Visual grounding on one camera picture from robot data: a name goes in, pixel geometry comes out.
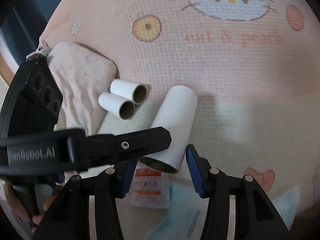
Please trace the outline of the person's left hand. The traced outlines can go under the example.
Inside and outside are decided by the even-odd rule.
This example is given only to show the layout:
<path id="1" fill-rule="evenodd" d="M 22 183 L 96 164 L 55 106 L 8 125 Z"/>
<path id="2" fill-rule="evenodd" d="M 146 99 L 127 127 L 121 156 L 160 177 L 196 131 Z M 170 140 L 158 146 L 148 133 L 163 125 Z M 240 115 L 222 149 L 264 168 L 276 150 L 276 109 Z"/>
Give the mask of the person's left hand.
<path id="1" fill-rule="evenodd" d="M 41 215 L 35 215 L 32 218 L 28 215 L 26 209 L 22 205 L 22 203 L 18 200 L 18 198 L 15 196 L 14 190 L 12 185 L 9 182 L 5 182 L 3 186 L 4 190 L 4 196 L 6 197 L 6 200 L 9 204 L 9 207 L 20 217 L 21 219 L 27 221 L 27 222 L 33 222 L 34 226 L 31 227 L 32 232 L 34 233 L 36 231 L 37 226 L 41 222 L 41 220 L 44 217 L 44 214 Z M 58 193 L 62 190 L 62 185 L 57 184 L 56 187 L 54 187 L 53 195 L 44 201 L 43 204 L 43 210 L 46 212 L 51 204 L 53 203 L 54 199 L 57 197 Z"/>

